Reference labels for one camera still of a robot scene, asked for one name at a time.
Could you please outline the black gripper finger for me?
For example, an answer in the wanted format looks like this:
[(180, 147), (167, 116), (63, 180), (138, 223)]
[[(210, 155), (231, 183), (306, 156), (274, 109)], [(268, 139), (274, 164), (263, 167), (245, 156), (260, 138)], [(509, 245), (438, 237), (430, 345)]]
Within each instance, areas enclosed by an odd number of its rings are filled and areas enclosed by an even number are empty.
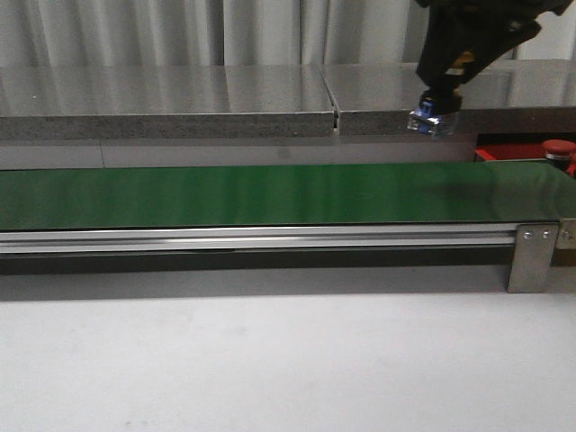
[(417, 75), (434, 93), (452, 93), (463, 72), (451, 72), (465, 49), (465, 15), (469, 4), (418, 4), (428, 11), (427, 33)]
[(495, 59), (533, 39), (541, 26), (536, 16), (453, 13), (454, 46), (450, 51), (449, 88), (471, 81)]

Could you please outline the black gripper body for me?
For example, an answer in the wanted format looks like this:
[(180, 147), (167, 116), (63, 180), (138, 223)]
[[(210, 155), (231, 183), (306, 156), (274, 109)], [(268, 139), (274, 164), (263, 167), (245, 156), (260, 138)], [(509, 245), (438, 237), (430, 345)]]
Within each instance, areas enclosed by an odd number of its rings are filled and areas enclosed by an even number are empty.
[(444, 0), (417, 0), (421, 7), (442, 7), (451, 12), (482, 12), (507, 20), (529, 22), (535, 20), (540, 14), (552, 12), (562, 15), (572, 1), (567, 0), (479, 0), (479, 1), (444, 1)]

